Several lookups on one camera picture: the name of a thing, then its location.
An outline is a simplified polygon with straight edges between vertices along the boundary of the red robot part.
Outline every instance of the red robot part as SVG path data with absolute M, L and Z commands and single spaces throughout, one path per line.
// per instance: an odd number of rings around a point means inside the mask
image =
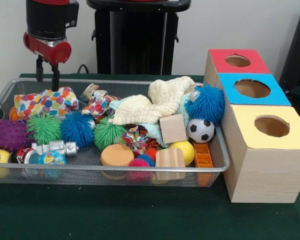
M 51 64 L 65 63 L 72 51 L 70 44 L 66 41 L 51 47 L 27 33 L 23 36 L 23 42 L 27 49 L 41 54 L 43 59 Z
M 46 5 L 63 6 L 68 5 L 70 0 L 32 0 L 33 2 Z

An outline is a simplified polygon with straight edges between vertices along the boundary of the black cable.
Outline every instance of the black cable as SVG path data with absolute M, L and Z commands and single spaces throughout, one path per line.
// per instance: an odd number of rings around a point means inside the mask
M 85 72 L 86 72 L 87 74 L 89 74 L 89 70 L 88 70 L 88 68 L 87 68 L 87 66 L 86 66 L 85 64 L 81 64 L 80 67 L 79 67 L 79 69 L 78 69 L 78 71 L 77 71 L 76 73 L 79 74 L 79 73 L 81 72 L 81 69 L 82 69 L 82 68 L 84 68 L 84 69 L 85 69 Z

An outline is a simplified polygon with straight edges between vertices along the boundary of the blue koosh ball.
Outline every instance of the blue koosh ball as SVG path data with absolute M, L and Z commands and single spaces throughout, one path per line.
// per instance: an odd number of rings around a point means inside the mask
M 152 160 L 152 158 L 150 156 L 148 156 L 147 154 L 141 154 L 141 155 L 137 156 L 136 159 L 145 160 L 149 164 L 150 167 L 154 167 L 156 165 L 155 162 Z
M 75 142 L 79 148 L 91 145 L 94 131 L 91 125 L 93 117 L 76 111 L 69 113 L 61 123 L 62 138 L 65 142 Z
M 218 123 L 224 116 L 225 98 L 224 92 L 210 85 L 196 87 L 195 100 L 188 100 L 184 106 L 191 119 L 204 119 L 212 123 Z

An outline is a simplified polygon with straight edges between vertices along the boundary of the small soccer ball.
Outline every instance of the small soccer ball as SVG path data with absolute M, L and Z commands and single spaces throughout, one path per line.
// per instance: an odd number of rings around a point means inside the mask
M 213 122 L 204 119 L 191 119 L 186 128 L 189 138 L 197 144 L 209 142 L 215 134 Z

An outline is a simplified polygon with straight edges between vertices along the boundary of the metal mesh basket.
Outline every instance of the metal mesh basket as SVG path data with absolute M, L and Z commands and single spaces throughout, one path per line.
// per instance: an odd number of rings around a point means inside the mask
M 73 80 L 61 79 L 60 86 L 72 88 L 77 96 L 91 83 L 98 84 L 110 95 L 125 98 L 131 95 L 147 95 L 148 81 Z M 14 105 L 14 95 L 40 93 L 49 89 L 49 80 L 36 82 L 31 78 L 12 80 L 0 95 L 0 112 L 8 117 Z M 0 183 L 9 184 L 58 184 L 58 185 L 117 185 L 117 186 L 176 186 L 210 187 L 218 175 L 229 167 L 229 156 L 223 133 L 216 124 L 216 135 L 209 142 L 213 168 L 196 168 L 192 163 L 177 167 L 115 167 L 100 164 L 101 152 L 94 146 L 78 150 L 76 156 L 67 157 L 67 165 L 0 164 Z M 184 175 L 183 179 L 173 179 Z

